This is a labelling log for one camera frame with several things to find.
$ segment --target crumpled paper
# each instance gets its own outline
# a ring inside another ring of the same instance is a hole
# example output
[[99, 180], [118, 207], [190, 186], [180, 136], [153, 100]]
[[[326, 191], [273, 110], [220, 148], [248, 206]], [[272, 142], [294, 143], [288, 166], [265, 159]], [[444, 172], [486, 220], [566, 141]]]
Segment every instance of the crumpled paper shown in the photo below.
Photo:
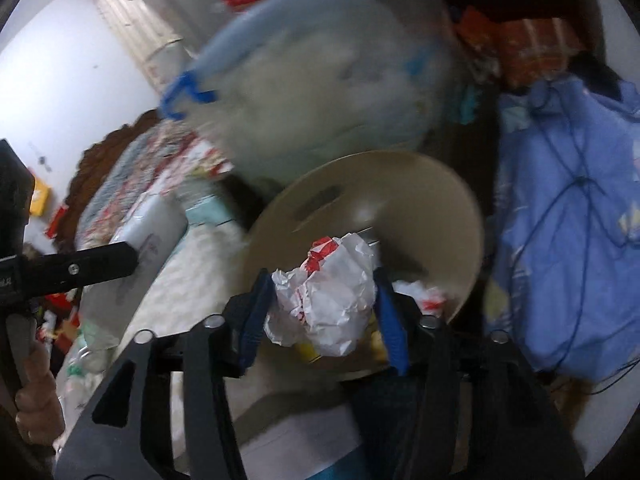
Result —
[[281, 346], [310, 342], [323, 356], [352, 352], [376, 299], [374, 251], [357, 234], [315, 242], [302, 265], [272, 275], [278, 298], [264, 322]]

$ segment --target human hand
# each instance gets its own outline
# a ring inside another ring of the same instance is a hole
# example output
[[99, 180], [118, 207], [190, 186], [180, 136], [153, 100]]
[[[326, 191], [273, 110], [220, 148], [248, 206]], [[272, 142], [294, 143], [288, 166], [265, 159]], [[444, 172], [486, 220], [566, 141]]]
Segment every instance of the human hand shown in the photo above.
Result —
[[65, 431], [65, 419], [49, 370], [49, 353], [42, 343], [33, 344], [24, 370], [29, 382], [15, 396], [15, 423], [25, 442], [50, 446]]

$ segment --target silver bolt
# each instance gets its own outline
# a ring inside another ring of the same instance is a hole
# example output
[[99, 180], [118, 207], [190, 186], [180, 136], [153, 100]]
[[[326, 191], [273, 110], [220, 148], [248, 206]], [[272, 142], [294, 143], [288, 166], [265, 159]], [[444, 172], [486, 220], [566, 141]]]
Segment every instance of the silver bolt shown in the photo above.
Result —
[[213, 314], [212, 316], [207, 317], [203, 323], [206, 328], [218, 328], [224, 325], [225, 318], [220, 316], [220, 314]]
[[138, 343], [139, 345], [143, 345], [151, 341], [156, 335], [151, 332], [151, 330], [141, 330], [135, 336], [133, 336], [133, 341]]
[[504, 330], [494, 330], [491, 332], [491, 341], [498, 343], [498, 345], [504, 345], [509, 340], [509, 334]]
[[440, 320], [435, 316], [422, 316], [420, 326], [427, 330], [436, 330], [440, 326]]

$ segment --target yellow object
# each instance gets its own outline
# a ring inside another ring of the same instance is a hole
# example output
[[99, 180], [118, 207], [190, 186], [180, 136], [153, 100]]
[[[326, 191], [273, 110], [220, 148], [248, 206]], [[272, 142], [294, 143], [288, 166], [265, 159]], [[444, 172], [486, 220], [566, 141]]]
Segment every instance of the yellow object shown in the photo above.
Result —
[[41, 181], [37, 176], [36, 186], [33, 190], [33, 195], [31, 196], [31, 206], [29, 208], [29, 213], [34, 216], [42, 216], [44, 213], [44, 208], [47, 205], [47, 198], [49, 197], [49, 186]]

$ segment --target blue gripper pad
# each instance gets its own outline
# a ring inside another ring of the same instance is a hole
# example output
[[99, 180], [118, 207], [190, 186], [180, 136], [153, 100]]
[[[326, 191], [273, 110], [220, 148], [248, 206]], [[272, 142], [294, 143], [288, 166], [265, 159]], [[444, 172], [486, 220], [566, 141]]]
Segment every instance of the blue gripper pad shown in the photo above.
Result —
[[389, 364], [399, 375], [404, 376], [409, 369], [409, 348], [406, 330], [400, 322], [400, 314], [394, 304], [395, 292], [383, 269], [376, 269], [373, 279], [377, 288], [373, 311], [376, 313], [382, 341], [389, 355]]
[[234, 296], [226, 304], [222, 315], [232, 328], [232, 347], [237, 349], [241, 368], [247, 369], [254, 364], [264, 319], [275, 299], [271, 273], [262, 269], [250, 292]]

